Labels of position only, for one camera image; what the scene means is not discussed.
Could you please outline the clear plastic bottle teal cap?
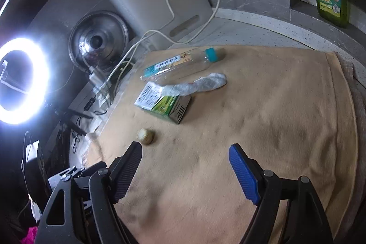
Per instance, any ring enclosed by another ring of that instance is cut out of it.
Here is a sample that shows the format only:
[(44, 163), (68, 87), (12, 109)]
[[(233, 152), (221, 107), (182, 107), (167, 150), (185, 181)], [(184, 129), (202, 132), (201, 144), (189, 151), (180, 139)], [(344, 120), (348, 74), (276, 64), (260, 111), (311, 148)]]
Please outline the clear plastic bottle teal cap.
[(140, 79), (167, 85), (188, 75), (204, 71), (219, 60), (214, 48), (193, 48), (144, 69)]

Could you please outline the clear plastic bag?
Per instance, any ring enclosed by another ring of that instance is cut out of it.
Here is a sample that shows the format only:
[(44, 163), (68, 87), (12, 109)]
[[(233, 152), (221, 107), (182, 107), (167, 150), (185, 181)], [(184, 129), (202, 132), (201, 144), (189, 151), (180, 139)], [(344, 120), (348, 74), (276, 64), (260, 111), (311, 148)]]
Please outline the clear plastic bag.
[(205, 77), (200, 77), (193, 82), (184, 82), (175, 85), (160, 86), (153, 82), (148, 82), (149, 86), (160, 96), (187, 96), (200, 92), (209, 92), (225, 86), (226, 76), (221, 73), (211, 73)]

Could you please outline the steel pot lid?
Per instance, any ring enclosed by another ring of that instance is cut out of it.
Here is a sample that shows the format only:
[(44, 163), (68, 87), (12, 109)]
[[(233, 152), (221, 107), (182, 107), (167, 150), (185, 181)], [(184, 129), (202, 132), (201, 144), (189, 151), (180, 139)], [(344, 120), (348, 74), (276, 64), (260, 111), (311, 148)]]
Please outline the steel pot lid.
[(128, 28), (119, 15), (111, 11), (89, 13), (71, 31), (70, 60), (83, 72), (93, 67), (109, 73), (122, 59), (128, 40)]

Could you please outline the tan towel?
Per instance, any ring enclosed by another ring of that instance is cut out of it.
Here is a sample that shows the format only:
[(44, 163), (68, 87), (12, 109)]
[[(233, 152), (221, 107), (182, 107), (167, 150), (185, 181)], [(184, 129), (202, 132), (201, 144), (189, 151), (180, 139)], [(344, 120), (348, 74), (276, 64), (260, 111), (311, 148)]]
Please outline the tan towel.
[(230, 145), (280, 177), (309, 177), (337, 234), (354, 192), (358, 134), (354, 103), (335, 53), (224, 46), (203, 75), (227, 78), (196, 94), (179, 124), (135, 106), (129, 80), (84, 155), (85, 166), (124, 154), (143, 128), (157, 138), (116, 210), (140, 243), (238, 243), (255, 206), (228, 160)]

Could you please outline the white power strip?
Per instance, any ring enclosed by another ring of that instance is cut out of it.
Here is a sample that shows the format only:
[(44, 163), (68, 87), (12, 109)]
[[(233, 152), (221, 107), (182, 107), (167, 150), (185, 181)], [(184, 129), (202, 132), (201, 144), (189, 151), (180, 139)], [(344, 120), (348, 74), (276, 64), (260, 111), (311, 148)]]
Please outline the white power strip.
[(113, 103), (112, 84), (107, 80), (107, 76), (97, 67), (89, 68), (89, 82), (93, 85), (92, 91), (99, 106), (99, 109), (94, 110), (93, 114), (102, 116), (107, 113)]

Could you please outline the green white milk carton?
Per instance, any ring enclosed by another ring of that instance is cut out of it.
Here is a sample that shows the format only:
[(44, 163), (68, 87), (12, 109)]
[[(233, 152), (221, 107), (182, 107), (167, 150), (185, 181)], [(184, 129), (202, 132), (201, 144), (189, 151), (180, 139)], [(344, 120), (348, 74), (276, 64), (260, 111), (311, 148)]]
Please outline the green white milk carton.
[(191, 102), (192, 96), (163, 95), (162, 90), (163, 88), (159, 85), (148, 82), (135, 100), (134, 106), (154, 116), (169, 120), (175, 124), (180, 124)]

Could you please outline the black tablet device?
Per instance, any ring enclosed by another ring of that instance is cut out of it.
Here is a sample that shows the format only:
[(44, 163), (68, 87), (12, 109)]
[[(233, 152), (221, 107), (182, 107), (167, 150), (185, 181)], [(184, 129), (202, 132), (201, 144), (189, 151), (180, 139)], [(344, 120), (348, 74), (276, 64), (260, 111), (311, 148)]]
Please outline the black tablet device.
[(29, 131), (24, 134), (21, 171), (25, 187), (41, 212), (51, 196), (51, 187), (45, 171), (45, 162), (39, 141), (33, 141)]

